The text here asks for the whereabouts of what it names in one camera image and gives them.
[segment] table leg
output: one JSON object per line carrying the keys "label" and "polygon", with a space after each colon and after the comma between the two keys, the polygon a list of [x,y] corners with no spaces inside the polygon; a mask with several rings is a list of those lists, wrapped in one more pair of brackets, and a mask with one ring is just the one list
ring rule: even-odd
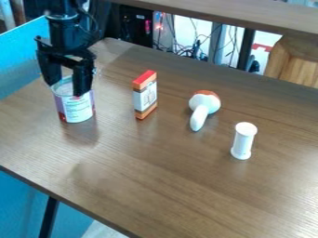
{"label": "table leg", "polygon": [[49,197],[46,205],[46,212],[43,217],[39,238],[49,238],[53,231],[55,216],[59,208],[59,201]]}
{"label": "table leg", "polygon": [[247,65],[249,61],[249,57],[251,55],[252,46],[254,43],[255,30],[245,29],[243,36],[243,43],[241,46],[240,56],[237,63],[237,69],[241,71],[248,71]]}

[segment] blue wall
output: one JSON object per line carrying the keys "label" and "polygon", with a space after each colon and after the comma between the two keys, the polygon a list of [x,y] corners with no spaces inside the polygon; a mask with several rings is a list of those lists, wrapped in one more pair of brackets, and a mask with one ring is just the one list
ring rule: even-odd
{"label": "blue wall", "polygon": [[[44,17],[0,34],[0,99],[40,75],[36,61],[37,35],[48,37]],[[36,238],[46,209],[47,196],[0,172],[0,238]],[[60,204],[53,238],[78,238],[92,219]]]}
{"label": "blue wall", "polygon": [[[0,237],[38,237],[47,195],[0,172]],[[93,219],[60,203],[52,238],[79,238]]]}

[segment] floor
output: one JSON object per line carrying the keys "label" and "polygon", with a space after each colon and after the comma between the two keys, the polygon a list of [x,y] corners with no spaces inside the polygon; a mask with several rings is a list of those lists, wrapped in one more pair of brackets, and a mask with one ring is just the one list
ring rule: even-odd
{"label": "floor", "polygon": [[94,221],[82,238],[128,238],[98,221]]}

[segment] orange and white box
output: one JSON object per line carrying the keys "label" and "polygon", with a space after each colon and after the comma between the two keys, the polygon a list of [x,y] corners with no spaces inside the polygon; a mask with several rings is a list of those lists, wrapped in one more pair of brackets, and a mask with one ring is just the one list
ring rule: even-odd
{"label": "orange and white box", "polygon": [[157,107],[157,73],[147,71],[133,81],[135,115],[142,120]]}

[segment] white spool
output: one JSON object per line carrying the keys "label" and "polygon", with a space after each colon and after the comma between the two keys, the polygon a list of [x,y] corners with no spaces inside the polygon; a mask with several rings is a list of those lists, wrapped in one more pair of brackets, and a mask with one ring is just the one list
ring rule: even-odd
{"label": "white spool", "polygon": [[258,128],[251,123],[239,123],[235,126],[235,138],[231,154],[238,160],[247,160],[251,157],[251,149]]}

